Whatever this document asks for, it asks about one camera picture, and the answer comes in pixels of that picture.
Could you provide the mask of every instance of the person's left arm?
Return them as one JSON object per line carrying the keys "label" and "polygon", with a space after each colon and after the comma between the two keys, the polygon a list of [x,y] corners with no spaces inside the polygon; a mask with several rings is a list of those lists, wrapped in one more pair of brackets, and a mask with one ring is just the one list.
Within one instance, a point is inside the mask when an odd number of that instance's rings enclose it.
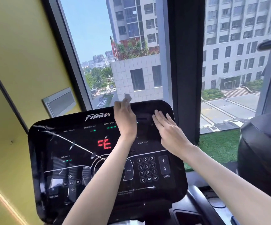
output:
{"label": "person's left arm", "polygon": [[137,133],[136,116],[127,99],[115,102],[115,121],[121,136],[62,225],[105,225],[113,209],[130,147]]}

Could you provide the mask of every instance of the person's right hand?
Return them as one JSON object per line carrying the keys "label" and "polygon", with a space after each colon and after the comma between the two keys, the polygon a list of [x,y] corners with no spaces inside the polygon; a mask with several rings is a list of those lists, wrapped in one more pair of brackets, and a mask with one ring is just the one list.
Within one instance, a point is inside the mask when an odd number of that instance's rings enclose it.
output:
{"label": "person's right hand", "polygon": [[195,146],[186,138],[181,128],[176,125],[170,115],[166,114],[166,116],[167,118],[158,110],[155,110],[155,115],[152,115],[153,121],[162,137],[161,144],[169,152],[184,160],[185,153],[189,152],[189,150],[194,150]]}

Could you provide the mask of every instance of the person's right arm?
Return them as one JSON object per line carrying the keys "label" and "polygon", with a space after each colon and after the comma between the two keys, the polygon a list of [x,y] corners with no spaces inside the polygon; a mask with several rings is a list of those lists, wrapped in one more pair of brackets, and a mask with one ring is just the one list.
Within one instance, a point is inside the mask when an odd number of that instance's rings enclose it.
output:
{"label": "person's right arm", "polygon": [[200,174],[241,225],[271,224],[271,197],[194,146],[171,117],[155,111],[162,145]]}

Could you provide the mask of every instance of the blue sky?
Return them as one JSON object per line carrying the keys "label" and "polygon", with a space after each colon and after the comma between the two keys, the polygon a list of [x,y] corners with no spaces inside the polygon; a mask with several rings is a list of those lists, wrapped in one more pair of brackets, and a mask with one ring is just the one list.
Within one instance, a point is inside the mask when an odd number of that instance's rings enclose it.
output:
{"label": "blue sky", "polygon": [[80,62],[111,50],[113,36],[105,0],[61,0]]}

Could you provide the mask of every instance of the forearm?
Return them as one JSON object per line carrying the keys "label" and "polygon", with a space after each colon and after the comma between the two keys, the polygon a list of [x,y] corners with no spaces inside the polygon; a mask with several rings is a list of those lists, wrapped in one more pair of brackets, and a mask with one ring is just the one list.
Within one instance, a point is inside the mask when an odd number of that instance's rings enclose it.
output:
{"label": "forearm", "polygon": [[77,199],[63,225],[107,224],[132,143],[132,139],[120,136],[113,151]]}
{"label": "forearm", "polygon": [[241,225],[271,224],[271,197],[194,148],[183,160],[198,172]]}

